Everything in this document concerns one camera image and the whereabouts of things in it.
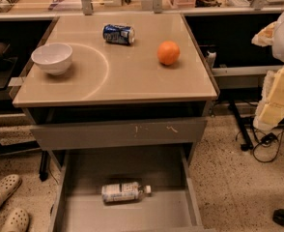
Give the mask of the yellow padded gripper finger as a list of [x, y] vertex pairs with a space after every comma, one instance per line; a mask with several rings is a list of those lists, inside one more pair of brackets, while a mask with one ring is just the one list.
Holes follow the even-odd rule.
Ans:
[[255, 45], [265, 47], [273, 45], [273, 33], [274, 33], [275, 22], [270, 23], [268, 26], [263, 28], [257, 33], [251, 40]]
[[277, 72], [268, 71], [264, 79], [262, 99], [258, 102], [253, 126], [270, 131], [284, 118], [284, 66]]

